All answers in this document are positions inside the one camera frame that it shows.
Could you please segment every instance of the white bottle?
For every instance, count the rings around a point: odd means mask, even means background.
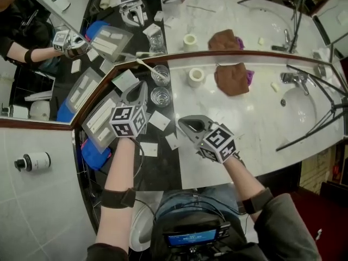
[[[68,0],[51,0],[61,11],[65,11],[70,7],[70,2]]]
[[[15,161],[15,167],[21,172],[21,169],[25,169],[30,172],[31,170],[46,169],[51,165],[51,158],[48,153],[30,153],[25,154],[23,158]]]

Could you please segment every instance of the toilet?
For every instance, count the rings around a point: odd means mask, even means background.
[[[150,203],[150,208],[156,211],[158,203]],[[134,251],[144,251],[150,247],[153,215],[149,208],[136,201],[133,207],[132,226],[129,235],[129,247]]]

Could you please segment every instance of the black metal stand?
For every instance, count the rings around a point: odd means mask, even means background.
[[[335,122],[336,120],[340,119],[341,117],[343,117],[345,114],[348,113],[348,110],[345,110],[344,108],[348,108],[348,103],[339,103],[339,104],[335,104],[333,99],[330,97],[330,95],[326,92],[326,90],[324,89],[323,86],[321,86],[321,83],[329,86],[330,88],[334,89],[336,92],[340,93],[341,95],[343,95],[344,97],[348,97],[348,93],[347,92],[344,92],[340,89],[338,89],[336,86],[326,82],[325,80],[311,74],[311,73],[308,73],[308,72],[305,72],[301,69],[298,69],[297,67],[293,67],[293,66],[290,66],[290,65],[287,65],[287,67],[295,70],[295,71],[298,71],[298,72],[302,72],[302,73],[305,73],[307,74],[314,82],[315,84],[319,87],[319,89],[324,93],[324,95],[326,96],[326,98],[330,101],[330,104],[331,104],[331,108],[330,110],[320,119],[320,121],[318,123],[315,124],[315,126],[310,129],[304,136],[294,140],[294,141],[291,141],[285,145],[282,145],[278,148],[276,148],[276,152],[282,150],[282,149],[285,149],[293,144],[296,144],[308,137],[310,137],[311,135],[317,133],[318,131],[321,131],[322,129],[326,128],[327,126],[331,125],[333,122]],[[337,109],[343,109],[342,112],[340,114],[338,114],[336,116],[336,110]]]

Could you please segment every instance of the forearm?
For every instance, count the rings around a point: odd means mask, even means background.
[[[105,189],[126,191],[133,187],[135,145],[129,138],[121,138],[111,164]],[[111,209],[102,207],[96,242],[117,246],[128,252],[132,208]]]
[[[14,59],[16,61],[26,63],[25,55],[28,52],[28,49],[22,47],[17,43],[13,43],[10,47],[7,57]],[[62,53],[54,50],[53,47],[49,48],[38,48],[32,51],[32,62],[41,62],[50,58],[61,56]]]
[[[265,187],[256,180],[248,169],[235,157],[230,157],[223,165],[231,177],[242,201],[254,197],[265,189]],[[260,212],[257,212],[250,216],[253,221],[256,221],[259,214]]]

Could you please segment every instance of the black cap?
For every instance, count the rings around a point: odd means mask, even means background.
[[[18,159],[15,161],[15,167],[21,172],[21,169],[26,168],[26,161],[24,159]]]

